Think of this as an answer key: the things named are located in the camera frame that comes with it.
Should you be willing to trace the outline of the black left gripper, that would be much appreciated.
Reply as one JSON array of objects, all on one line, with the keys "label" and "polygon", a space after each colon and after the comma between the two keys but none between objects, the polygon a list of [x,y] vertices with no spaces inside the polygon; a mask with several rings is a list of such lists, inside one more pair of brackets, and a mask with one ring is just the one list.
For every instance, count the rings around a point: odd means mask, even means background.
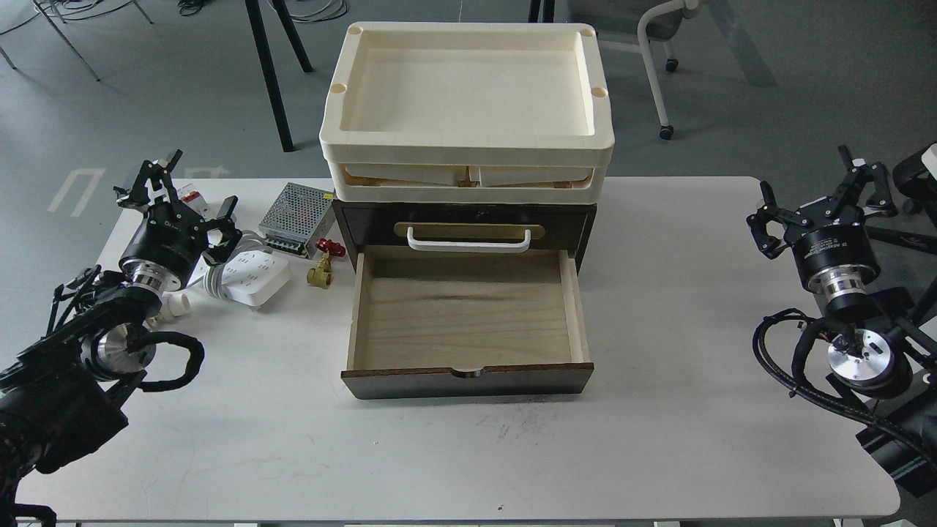
[{"label": "black left gripper", "polygon": [[[223,266],[242,240],[243,231],[237,229],[232,219],[239,200],[236,195],[228,196],[220,213],[210,220],[181,203],[171,180],[181,157],[183,151],[175,150],[162,164],[144,160],[129,189],[113,188],[117,206],[145,212],[143,223],[119,260],[126,274],[136,264],[147,261],[168,271],[175,283],[188,283],[201,253],[209,266]],[[166,198],[158,197],[152,204],[150,190],[155,193],[166,190]],[[209,243],[211,231],[220,234],[218,243]]]}]

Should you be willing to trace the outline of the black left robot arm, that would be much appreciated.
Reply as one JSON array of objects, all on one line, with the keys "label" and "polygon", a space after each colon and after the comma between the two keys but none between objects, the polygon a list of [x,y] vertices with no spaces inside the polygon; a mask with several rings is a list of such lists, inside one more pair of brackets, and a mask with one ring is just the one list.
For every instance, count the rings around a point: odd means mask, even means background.
[{"label": "black left robot arm", "polygon": [[128,189],[115,189],[118,206],[143,214],[116,271],[87,268],[54,291],[43,338],[21,351],[2,373],[1,514],[56,524],[45,506],[16,501],[30,471],[53,473],[103,446],[128,424],[122,405],[135,390],[167,392],[187,386],[200,371],[201,341],[178,332],[152,332],[162,294],[187,287],[198,261],[221,266],[242,233],[232,211],[237,197],[207,219],[182,201],[171,171],[182,156],[145,160]]}]

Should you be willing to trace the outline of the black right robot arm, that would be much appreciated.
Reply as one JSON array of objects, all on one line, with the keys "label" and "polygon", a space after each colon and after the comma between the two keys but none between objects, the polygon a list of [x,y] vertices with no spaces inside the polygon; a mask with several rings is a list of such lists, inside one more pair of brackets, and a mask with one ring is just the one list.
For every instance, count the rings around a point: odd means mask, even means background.
[{"label": "black right robot arm", "polygon": [[822,316],[799,308],[769,315],[753,334],[753,354],[791,397],[863,424],[858,443],[897,486],[921,497],[935,490],[935,338],[922,325],[935,307],[935,286],[918,300],[894,287],[871,293],[880,276],[874,240],[935,253],[935,237],[867,225],[893,217],[891,190],[935,217],[935,146],[893,170],[839,149],[843,182],[794,211],[777,205],[760,183],[763,203],[747,217],[760,253],[792,250],[804,290],[822,296]]}]

